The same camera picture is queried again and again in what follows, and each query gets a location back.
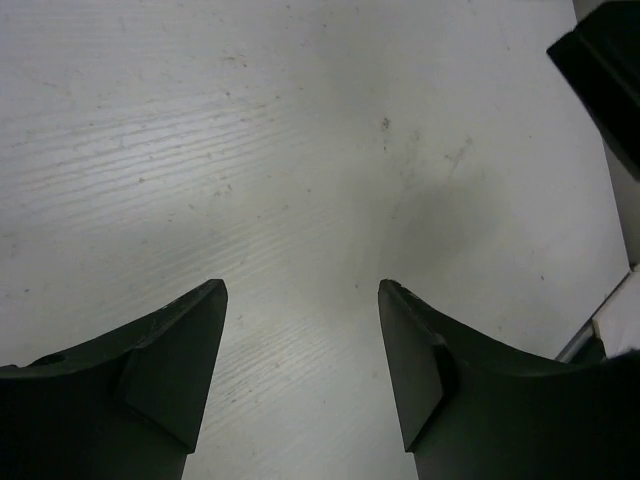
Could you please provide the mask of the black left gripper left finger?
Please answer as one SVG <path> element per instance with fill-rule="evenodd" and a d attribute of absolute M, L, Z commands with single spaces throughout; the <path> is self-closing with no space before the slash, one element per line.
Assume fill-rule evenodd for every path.
<path fill-rule="evenodd" d="M 5 479 L 178 479 L 197 445 L 228 294 L 209 280 L 77 346 L 1 370 Z"/>

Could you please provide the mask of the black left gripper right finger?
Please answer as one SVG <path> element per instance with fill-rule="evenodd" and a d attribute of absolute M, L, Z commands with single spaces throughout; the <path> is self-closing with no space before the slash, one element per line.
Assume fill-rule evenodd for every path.
<path fill-rule="evenodd" d="M 495 340 L 396 281 L 379 316 L 406 451 L 422 479 L 635 479 L 639 354 L 569 362 Z"/>

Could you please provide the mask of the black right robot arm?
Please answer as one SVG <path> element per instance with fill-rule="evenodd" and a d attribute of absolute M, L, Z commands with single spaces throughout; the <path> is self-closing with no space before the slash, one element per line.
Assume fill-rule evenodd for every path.
<path fill-rule="evenodd" d="M 639 3 L 602 3 L 546 53 L 613 153 L 638 179 Z"/>

